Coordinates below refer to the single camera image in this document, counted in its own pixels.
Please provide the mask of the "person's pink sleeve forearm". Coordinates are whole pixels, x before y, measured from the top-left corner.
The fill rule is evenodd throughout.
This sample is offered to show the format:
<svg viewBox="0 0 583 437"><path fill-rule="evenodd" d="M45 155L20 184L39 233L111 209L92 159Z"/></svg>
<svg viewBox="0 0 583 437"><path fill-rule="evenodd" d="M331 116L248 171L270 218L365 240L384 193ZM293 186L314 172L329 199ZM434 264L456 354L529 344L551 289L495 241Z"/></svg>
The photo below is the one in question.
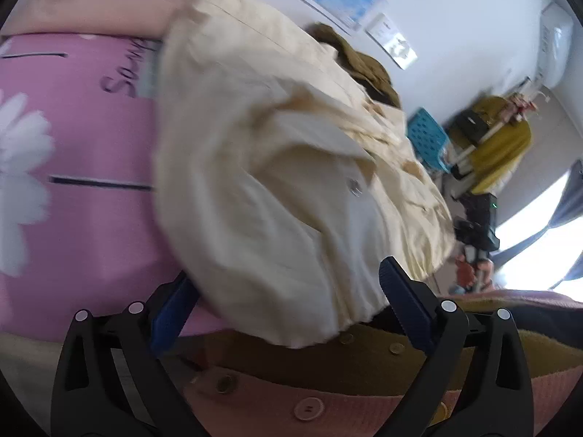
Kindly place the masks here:
<svg viewBox="0 0 583 437"><path fill-rule="evenodd" d="M458 297L468 313L507 309L533 386L533 430L547 431L582 381L582 306L554 292ZM204 338L206 367L184 396L213 436L372 436L424 361L390 311L304 349L234 330Z"/></svg>

